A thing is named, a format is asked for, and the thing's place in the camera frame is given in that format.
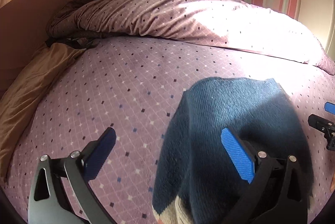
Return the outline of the navy argyle knit sweater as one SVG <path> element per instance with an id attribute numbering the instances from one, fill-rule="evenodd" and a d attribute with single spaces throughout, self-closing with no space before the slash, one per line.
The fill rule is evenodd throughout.
<path id="1" fill-rule="evenodd" d="M 212 77 L 183 93 L 167 128 L 153 189 L 158 223 L 225 223 L 248 183 L 223 148 L 224 128 L 273 158 L 294 155 L 309 203 L 311 154 L 282 88 L 273 79 Z"/>

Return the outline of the tan satin pillow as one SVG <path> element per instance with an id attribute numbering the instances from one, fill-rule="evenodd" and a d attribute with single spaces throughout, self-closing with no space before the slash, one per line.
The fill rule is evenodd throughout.
<path id="1" fill-rule="evenodd" d="M 15 147 L 49 88 L 74 64 L 85 49 L 66 44 L 42 46 L 1 98 L 1 182 L 7 173 Z"/>

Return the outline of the purple dotted bed sheet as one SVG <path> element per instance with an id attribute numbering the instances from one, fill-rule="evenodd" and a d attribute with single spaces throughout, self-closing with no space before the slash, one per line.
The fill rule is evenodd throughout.
<path id="1" fill-rule="evenodd" d="M 331 195 L 334 153 L 307 118 L 334 120 L 324 109 L 334 102 L 334 77 L 295 61 L 154 38 L 97 40 L 58 79 L 15 148 L 5 195 L 26 219 L 39 158 L 66 157 L 112 127 L 116 146 L 90 185 L 118 223 L 155 223 L 151 202 L 164 133 L 183 92 L 207 77 L 272 78 L 285 90 L 312 150 L 308 217 L 316 217 Z"/>

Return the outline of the purple dotted folded duvet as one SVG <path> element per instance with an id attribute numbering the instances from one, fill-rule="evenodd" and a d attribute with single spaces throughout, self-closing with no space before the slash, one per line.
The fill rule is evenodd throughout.
<path id="1" fill-rule="evenodd" d="M 123 33 L 241 50 L 334 75 L 317 37 L 291 17 L 241 0 L 74 0 L 46 26 L 51 38 Z"/>

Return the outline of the brown padded headboard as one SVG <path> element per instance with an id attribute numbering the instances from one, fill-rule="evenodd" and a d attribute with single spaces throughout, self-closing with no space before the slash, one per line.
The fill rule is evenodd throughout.
<path id="1" fill-rule="evenodd" d="M 11 0 L 1 7 L 1 94 L 48 38 L 53 13 L 72 0 Z"/>

